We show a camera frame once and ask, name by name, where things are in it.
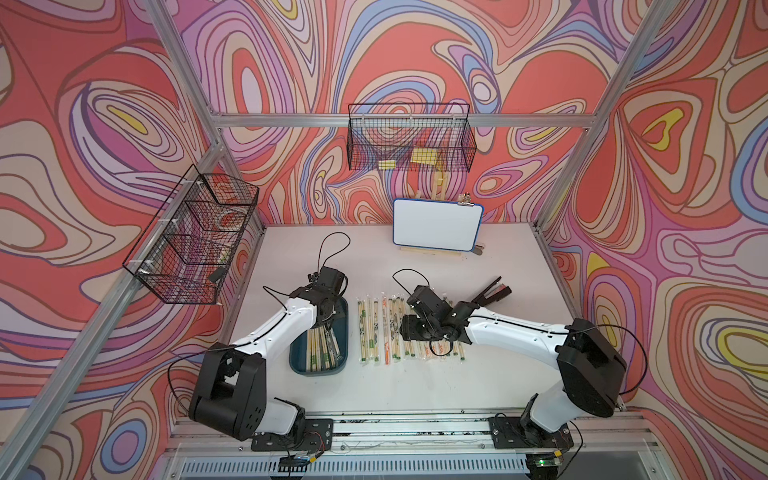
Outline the panda chopsticks pair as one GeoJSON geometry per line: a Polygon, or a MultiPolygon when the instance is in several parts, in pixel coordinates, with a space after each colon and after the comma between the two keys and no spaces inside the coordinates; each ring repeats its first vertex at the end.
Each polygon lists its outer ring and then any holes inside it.
{"type": "Polygon", "coordinates": [[[367,357],[367,337],[366,337],[366,311],[365,302],[361,299],[357,299],[358,309],[358,329],[359,329],[359,346],[360,346],[360,361],[366,363],[367,357]]]}

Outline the green band chopsticks pair eleventh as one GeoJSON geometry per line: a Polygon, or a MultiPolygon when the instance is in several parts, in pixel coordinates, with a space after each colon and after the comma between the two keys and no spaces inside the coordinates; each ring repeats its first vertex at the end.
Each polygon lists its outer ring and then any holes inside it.
{"type": "Polygon", "coordinates": [[[373,363],[374,361],[374,347],[373,345],[373,339],[372,339],[372,323],[371,323],[371,303],[370,303],[370,297],[366,296],[364,300],[364,313],[365,313],[365,336],[366,336],[366,349],[367,349],[367,360],[369,363],[373,363]]]}

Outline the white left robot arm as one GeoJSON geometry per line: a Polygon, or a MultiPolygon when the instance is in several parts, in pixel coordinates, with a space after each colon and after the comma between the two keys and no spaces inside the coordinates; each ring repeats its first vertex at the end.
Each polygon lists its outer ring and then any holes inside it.
{"type": "Polygon", "coordinates": [[[268,366],[302,334],[328,328],[341,312],[347,277],[323,266],[309,283],[286,295],[281,309],[231,345],[204,353],[188,417],[239,441],[263,438],[295,449],[308,432],[306,410],[268,393],[268,366]]]}

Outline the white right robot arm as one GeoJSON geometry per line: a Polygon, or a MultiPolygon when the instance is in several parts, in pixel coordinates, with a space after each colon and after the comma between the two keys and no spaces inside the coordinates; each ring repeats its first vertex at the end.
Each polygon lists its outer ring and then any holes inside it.
{"type": "Polygon", "coordinates": [[[568,325],[505,316],[476,302],[451,306],[427,285],[406,300],[401,320],[406,341],[436,341],[501,348],[559,372],[560,379],[535,393],[523,413],[507,422],[532,448],[553,448],[563,429],[581,415],[611,417],[618,408],[627,363],[599,328],[576,318],[568,325]]]}

